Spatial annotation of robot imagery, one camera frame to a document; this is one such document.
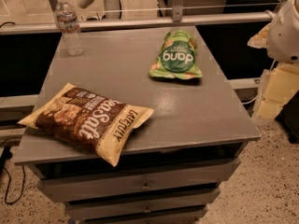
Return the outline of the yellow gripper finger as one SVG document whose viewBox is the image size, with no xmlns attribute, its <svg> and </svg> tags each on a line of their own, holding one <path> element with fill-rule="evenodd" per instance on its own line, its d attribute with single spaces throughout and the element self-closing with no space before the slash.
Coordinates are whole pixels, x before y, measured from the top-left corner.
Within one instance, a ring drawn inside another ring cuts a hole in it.
<svg viewBox="0 0 299 224">
<path fill-rule="evenodd" d="M 298 64 L 279 63 L 273 70 L 264 70 L 252 116 L 256 120 L 274 119 L 298 91 Z"/>
<path fill-rule="evenodd" d="M 266 24 L 262 30 L 251 37 L 248 41 L 248 46 L 256 49 L 266 49 L 269 26 L 270 24 Z"/>
</svg>

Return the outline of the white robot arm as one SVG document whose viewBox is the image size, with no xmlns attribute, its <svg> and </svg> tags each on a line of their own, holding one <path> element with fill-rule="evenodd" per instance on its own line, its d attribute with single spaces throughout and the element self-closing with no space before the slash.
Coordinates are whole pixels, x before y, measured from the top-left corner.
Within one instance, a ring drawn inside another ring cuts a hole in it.
<svg viewBox="0 0 299 224">
<path fill-rule="evenodd" d="M 287 0 L 278 13 L 268 11 L 270 23 L 248 41 L 266 49 L 277 67 L 264 70 L 253 107 L 253 117 L 274 119 L 299 91 L 299 0 Z"/>
</svg>

